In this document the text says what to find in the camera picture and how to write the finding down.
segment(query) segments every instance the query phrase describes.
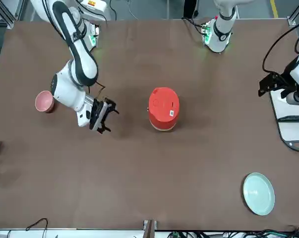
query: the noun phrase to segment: metal frame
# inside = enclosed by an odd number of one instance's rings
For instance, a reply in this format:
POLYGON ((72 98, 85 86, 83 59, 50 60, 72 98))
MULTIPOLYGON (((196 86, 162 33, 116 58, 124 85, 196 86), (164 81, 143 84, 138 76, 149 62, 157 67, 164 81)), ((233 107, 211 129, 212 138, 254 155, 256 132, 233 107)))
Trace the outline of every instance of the metal frame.
POLYGON ((11 14, 9 9, 0 0, 0 16, 4 22, 6 22, 9 29, 13 28, 14 22, 16 20, 15 16, 11 14))
POLYGON ((298 6, 295 8, 295 10, 293 11, 293 13, 291 14, 291 16, 287 17, 288 18, 288 24, 290 26, 295 26, 296 25, 296 21, 295 19, 297 18, 297 16, 299 15, 299 4, 298 6))
POLYGON ((15 15, 13 15, 9 9, 5 6, 5 4, 0 0, 0 26, 7 26, 7 28, 11 29, 14 26, 15 21, 20 19, 21 12, 24 6, 25 0, 20 0, 17 6, 17 10, 15 15))

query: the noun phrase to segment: sticker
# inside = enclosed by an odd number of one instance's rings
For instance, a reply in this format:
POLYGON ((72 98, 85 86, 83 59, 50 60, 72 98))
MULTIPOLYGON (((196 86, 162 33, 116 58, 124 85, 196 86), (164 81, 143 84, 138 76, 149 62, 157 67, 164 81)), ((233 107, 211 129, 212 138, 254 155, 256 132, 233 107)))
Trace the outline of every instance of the sticker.
POLYGON ((96 3, 96 2, 94 2, 94 1, 89 1, 89 2, 88 2, 88 4, 91 5, 91 6, 95 6, 95 3, 96 3))

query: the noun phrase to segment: metal bracket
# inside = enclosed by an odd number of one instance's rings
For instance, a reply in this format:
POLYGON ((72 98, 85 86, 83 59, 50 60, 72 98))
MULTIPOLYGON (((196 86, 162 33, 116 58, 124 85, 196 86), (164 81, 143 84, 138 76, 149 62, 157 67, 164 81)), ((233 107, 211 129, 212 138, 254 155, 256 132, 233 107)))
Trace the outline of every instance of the metal bracket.
POLYGON ((296 26, 296 21, 295 20, 291 20, 290 17, 287 17, 287 21, 288 21, 288 25, 289 26, 296 26))
POLYGON ((0 0, 0 16, 2 20, 7 24, 8 29, 12 29, 16 17, 9 11, 5 4, 0 0))

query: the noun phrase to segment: red lid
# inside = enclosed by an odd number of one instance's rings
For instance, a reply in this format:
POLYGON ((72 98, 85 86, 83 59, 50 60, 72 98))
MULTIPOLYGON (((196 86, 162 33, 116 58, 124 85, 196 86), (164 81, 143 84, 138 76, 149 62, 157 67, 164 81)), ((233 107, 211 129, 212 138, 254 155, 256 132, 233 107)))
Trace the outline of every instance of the red lid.
POLYGON ((170 88, 155 88, 148 102, 149 119, 159 130, 174 127, 179 114, 179 98, 170 88))

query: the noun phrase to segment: white cable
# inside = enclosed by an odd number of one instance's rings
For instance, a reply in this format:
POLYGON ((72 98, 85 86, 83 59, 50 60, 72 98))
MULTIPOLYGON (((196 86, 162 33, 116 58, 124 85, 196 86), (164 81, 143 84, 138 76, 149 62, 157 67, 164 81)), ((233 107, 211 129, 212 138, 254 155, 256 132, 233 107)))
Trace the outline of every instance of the white cable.
POLYGON ((131 10, 130 10, 131 1, 132 1, 132 0, 129 0, 129 2, 128 2, 128 10, 129 10, 129 13, 130 13, 136 20, 138 20, 138 18, 137 18, 137 17, 131 12, 131 10))

